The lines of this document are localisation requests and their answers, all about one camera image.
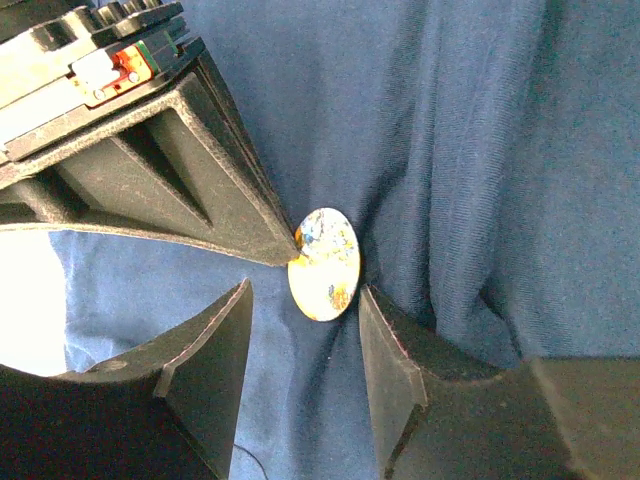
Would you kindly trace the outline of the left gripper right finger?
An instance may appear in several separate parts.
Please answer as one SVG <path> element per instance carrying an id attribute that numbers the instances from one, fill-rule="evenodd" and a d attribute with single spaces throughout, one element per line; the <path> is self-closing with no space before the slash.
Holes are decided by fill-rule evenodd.
<path id="1" fill-rule="evenodd" d="M 383 479 L 635 479 L 639 362 L 476 360 L 365 286 L 359 326 Z"/>

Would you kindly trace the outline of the navy blue t-shirt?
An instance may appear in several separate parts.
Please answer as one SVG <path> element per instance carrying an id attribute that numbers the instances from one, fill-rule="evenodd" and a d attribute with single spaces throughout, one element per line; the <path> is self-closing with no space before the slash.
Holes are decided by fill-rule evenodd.
<path id="1" fill-rule="evenodd" d="M 364 282 L 480 359 L 639 352 L 635 1 L 188 1 L 293 224 L 357 232 Z M 373 479 L 357 311 L 283 269 L 58 232 L 84 371 L 254 288 L 235 479 Z"/>

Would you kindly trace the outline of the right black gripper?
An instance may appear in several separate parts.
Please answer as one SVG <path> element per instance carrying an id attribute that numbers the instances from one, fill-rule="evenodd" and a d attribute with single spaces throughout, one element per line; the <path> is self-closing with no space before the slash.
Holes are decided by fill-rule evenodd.
<path id="1" fill-rule="evenodd" d="M 2 230 L 294 259 L 278 196 L 204 49 L 178 1 L 2 2 Z"/>

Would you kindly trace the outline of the round colourful brooch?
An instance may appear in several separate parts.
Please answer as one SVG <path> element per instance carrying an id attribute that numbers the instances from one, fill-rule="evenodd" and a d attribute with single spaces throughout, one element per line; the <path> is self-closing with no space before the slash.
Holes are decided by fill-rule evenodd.
<path id="1" fill-rule="evenodd" d="M 354 298 L 360 276 L 360 250 L 346 216 L 334 208 L 309 213 L 295 231 L 299 256 L 287 266 L 292 297 L 308 318 L 337 319 Z"/>

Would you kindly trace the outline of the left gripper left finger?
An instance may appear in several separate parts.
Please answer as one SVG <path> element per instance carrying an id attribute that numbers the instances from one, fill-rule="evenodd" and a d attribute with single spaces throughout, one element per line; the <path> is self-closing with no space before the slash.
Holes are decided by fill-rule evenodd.
<path id="1" fill-rule="evenodd" d="M 243 281 L 86 372 L 1 370 L 5 479 L 225 479 L 251 335 Z"/>

